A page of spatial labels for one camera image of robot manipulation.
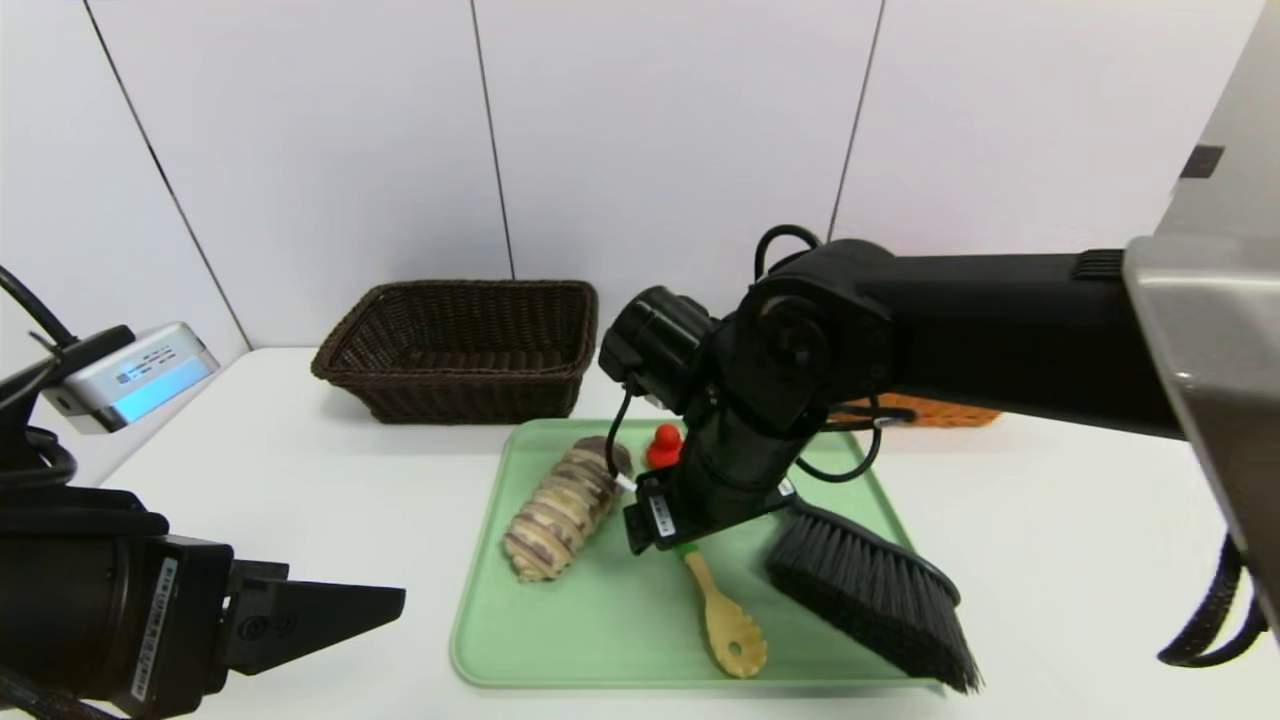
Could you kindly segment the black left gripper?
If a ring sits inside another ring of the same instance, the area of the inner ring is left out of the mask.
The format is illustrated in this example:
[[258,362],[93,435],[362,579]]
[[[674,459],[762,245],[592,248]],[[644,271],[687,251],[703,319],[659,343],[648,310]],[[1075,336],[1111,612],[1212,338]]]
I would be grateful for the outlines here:
[[[407,591],[289,579],[174,536],[142,507],[3,510],[3,707],[37,719],[193,712],[252,676],[401,618]],[[227,665],[218,646],[227,624]]]

